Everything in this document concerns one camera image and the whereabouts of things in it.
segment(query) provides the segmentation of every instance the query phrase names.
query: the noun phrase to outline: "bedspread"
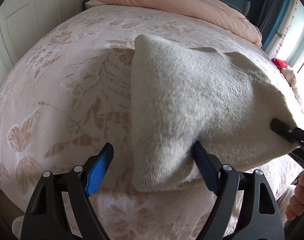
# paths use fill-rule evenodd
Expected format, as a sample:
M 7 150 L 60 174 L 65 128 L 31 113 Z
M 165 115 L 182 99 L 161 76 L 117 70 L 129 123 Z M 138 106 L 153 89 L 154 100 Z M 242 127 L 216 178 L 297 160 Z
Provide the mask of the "bedspread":
M 130 74 L 134 39 L 140 33 L 188 47 L 239 51 L 268 75 L 278 76 L 280 91 L 299 111 L 286 80 L 249 41 L 195 18 L 147 8 L 96 6 L 43 37 L 0 88 L 0 188 L 25 210 L 43 171 L 67 172 L 109 142 L 115 157 L 100 190 L 90 198 L 109 237 L 195 239 L 215 201 L 205 185 L 142 193 L 131 183 Z M 288 156 L 261 169 L 276 197 L 301 171 Z M 68 204 L 67 213 L 71 219 Z M 77 230 L 73 221 L 72 230 Z

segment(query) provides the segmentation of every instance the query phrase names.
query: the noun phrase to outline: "blue gripper pad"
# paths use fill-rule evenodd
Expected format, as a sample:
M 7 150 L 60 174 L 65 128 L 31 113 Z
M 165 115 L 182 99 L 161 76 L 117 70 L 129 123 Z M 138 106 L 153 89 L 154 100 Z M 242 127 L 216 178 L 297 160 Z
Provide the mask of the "blue gripper pad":
M 217 195 L 219 192 L 219 167 L 222 166 L 219 159 L 214 155 L 208 154 L 199 141 L 192 148 L 192 157 L 207 188 Z
M 85 193 L 88 196 L 91 196 L 96 192 L 107 172 L 113 159 L 113 154 L 110 154 L 108 151 L 105 151 L 95 162 L 93 168 L 88 173 L 87 184 L 84 189 Z

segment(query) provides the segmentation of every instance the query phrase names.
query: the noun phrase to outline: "silver screw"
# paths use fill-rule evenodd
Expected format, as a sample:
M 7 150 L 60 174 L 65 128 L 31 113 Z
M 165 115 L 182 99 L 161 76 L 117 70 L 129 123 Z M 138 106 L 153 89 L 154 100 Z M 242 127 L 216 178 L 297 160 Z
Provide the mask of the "silver screw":
M 224 169 L 225 171 L 231 171 L 231 170 L 232 170 L 232 167 L 231 167 L 230 165 L 228 165 L 228 164 L 224 164 L 224 165 L 223 165 L 223 169 Z
M 80 172 L 80 171 L 82 171 L 82 169 L 83 169 L 82 166 L 75 166 L 73 170 L 74 170 L 75 172 Z
M 50 174 L 51 174 L 50 171 L 45 171 L 45 172 L 43 173 L 43 177 L 47 178 L 47 177 L 50 176 Z
M 263 175 L 263 171 L 261 171 L 261 170 L 255 170 L 255 173 L 258 176 L 262 176 Z

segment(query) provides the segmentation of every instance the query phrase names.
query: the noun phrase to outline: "brown floor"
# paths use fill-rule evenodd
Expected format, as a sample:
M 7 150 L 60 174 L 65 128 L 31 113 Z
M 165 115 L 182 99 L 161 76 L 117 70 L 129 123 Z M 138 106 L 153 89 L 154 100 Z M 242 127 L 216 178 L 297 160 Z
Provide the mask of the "brown floor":
M 12 222 L 20 216 L 23 216 L 25 213 L 18 208 L 12 201 L 0 191 L 0 216 L 8 225 L 12 227 Z

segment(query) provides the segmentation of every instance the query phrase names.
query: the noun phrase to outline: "beige knit garment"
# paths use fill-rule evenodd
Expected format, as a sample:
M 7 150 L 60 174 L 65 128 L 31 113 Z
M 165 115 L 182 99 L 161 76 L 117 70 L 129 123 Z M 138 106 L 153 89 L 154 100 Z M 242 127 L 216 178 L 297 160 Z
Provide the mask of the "beige knit garment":
M 132 61 L 133 184 L 140 191 L 202 182 L 189 149 L 200 140 L 222 163 L 246 171 L 293 150 L 270 129 L 278 118 L 304 127 L 304 117 L 251 60 L 239 52 L 186 48 L 139 35 Z

